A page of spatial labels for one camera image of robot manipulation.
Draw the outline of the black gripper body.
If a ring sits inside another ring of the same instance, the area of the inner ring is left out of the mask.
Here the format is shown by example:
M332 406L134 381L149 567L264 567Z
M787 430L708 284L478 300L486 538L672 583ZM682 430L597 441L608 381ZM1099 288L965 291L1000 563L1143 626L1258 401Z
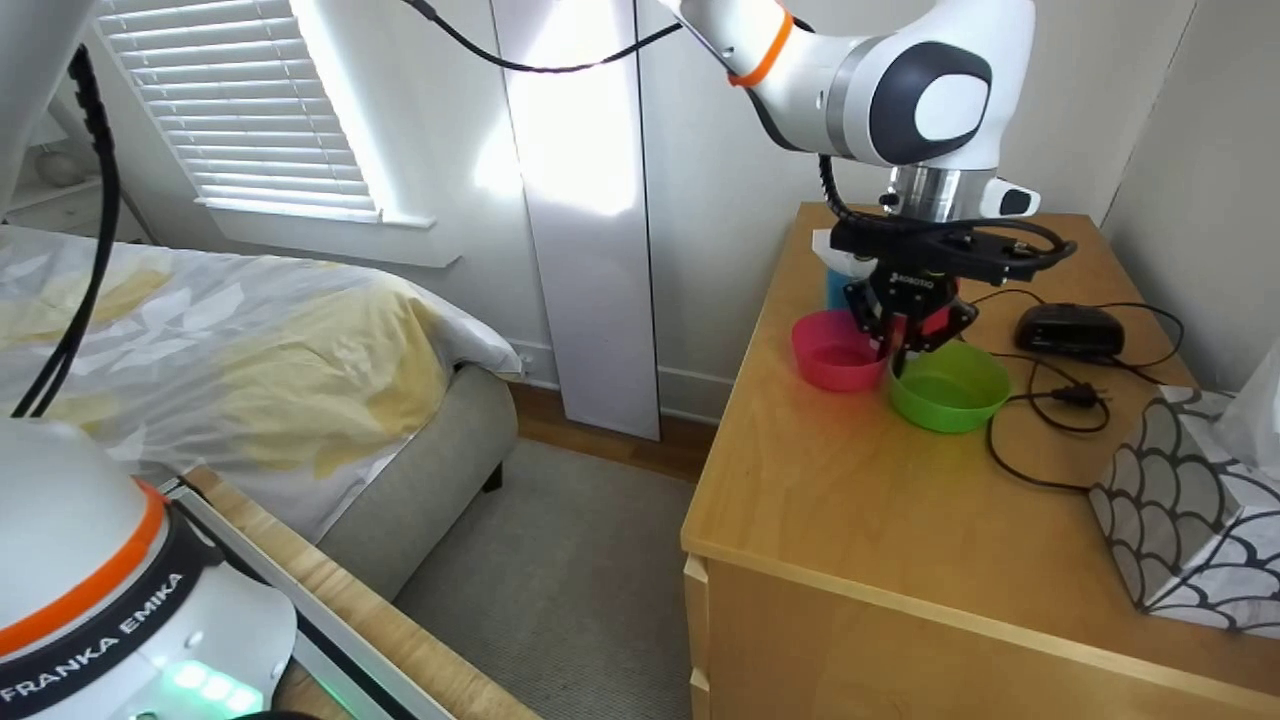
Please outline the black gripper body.
M900 217L849 217L833 228L833 243L868 261L866 276L889 311L925 322L948 316L948 334L972 322L956 303L965 279L1006 284L1032 279L1038 271L1075 252L1062 232L1032 220L900 220Z

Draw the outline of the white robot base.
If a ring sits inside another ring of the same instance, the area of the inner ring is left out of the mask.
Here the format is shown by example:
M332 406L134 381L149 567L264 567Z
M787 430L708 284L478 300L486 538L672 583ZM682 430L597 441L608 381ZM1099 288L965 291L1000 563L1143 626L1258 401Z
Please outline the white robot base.
M0 424L0 720L254 720L298 644L240 573L93 441Z

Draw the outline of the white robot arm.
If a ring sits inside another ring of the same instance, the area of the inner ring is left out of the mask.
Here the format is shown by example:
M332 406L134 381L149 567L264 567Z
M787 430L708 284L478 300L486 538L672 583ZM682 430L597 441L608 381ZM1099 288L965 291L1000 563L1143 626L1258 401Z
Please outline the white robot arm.
M1032 279L1072 243L1000 175L1038 0L937 0L882 36L826 36L779 0L662 0L753 102L763 133L812 152L833 249L857 261L854 322L893 374L972 323L956 279Z

